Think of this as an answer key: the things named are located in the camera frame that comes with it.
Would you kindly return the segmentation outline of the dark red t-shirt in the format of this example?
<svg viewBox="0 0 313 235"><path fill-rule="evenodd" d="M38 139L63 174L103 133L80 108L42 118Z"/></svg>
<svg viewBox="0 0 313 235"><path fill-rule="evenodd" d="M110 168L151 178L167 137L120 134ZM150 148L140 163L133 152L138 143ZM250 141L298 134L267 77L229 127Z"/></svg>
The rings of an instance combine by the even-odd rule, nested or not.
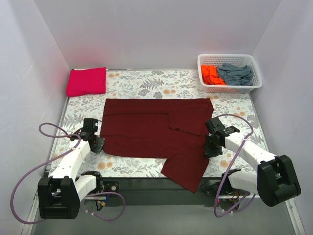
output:
<svg viewBox="0 0 313 235"><path fill-rule="evenodd" d="M161 173L194 193L209 164L205 122L213 111L208 98L107 99L100 131L103 151L165 159Z"/></svg>

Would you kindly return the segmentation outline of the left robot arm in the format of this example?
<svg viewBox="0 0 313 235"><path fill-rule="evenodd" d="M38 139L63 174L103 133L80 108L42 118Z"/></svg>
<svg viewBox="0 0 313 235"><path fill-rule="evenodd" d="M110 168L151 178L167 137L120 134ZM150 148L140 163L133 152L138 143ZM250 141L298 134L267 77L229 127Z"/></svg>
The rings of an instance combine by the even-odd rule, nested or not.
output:
<svg viewBox="0 0 313 235"><path fill-rule="evenodd" d="M70 153L66 154L48 178L38 182L39 212L42 219L75 219L81 201L91 193L104 190L99 171L78 171L90 153L99 153L104 139L97 136L98 120L85 118L83 127L70 137Z"/></svg>

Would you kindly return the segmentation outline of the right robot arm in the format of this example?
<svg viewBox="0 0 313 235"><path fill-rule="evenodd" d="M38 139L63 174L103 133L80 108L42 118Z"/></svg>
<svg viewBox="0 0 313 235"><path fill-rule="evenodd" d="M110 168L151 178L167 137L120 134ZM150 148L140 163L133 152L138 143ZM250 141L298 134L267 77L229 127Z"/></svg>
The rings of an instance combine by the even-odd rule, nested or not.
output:
<svg viewBox="0 0 313 235"><path fill-rule="evenodd" d="M219 117L205 123L206 135L205 154L209 158L222 154L225 148L235 153L234 158L241 157L255 171L251 174L241 169L228 167L216 192L231 195L238 189L258 195L269 207L290 200L301 194L301 187L290 157L277 156L263 150L249 141L251 134L243 135L234 126L225 127Z"/></svg>

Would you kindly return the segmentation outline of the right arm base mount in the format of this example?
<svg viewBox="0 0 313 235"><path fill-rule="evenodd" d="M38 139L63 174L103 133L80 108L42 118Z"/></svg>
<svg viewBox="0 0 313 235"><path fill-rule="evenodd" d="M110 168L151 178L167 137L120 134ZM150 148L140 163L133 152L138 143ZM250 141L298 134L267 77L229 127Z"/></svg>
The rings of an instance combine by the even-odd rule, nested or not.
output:
<svg viewBox="0 0 313 235"><path fill-rule="evenodd" d="M220 181L217 180L205 180L200 185L201 191L207 196L216 196ZM230 196L229 200L238 199L241 195L239 189L234 189L229 183L224 183L220 192L220 196Z"/></svg>

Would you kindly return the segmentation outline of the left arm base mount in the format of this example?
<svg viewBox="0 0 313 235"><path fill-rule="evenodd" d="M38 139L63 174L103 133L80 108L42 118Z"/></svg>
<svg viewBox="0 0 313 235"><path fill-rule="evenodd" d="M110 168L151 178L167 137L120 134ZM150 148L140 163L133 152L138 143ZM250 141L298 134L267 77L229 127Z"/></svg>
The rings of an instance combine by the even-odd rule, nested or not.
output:
<svg viewBox="0 0 313 235"><path fill-rule="evenodd" d="M97 183L97 186L95 189L93 189L91 192L87 194L87 196L97 194L97 193L104 193L107 195L108 192L119 192L119 181L103 181L101 180L100 183Z"/></svg>

